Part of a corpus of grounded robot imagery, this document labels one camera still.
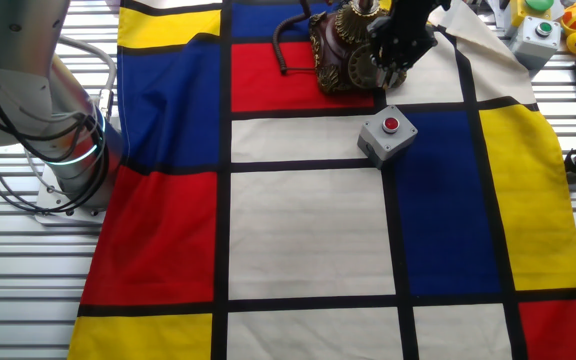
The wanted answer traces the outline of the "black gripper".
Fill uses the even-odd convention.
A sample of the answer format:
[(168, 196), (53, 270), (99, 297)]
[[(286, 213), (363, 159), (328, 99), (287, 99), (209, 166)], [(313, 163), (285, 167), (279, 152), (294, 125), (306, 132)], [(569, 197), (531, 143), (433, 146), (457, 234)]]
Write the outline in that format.
[[(386, 15), (367, 26), (372, 59), (377, 66), (375, 86), (396, 89), (407, 79), (411, 68), (436, 45), (433, 30), (427, 28), (430, 14), (440, 7), (449, 10), (450, 0), (395, 0)], [(399, 71), (389, 84), (389, 69)]]

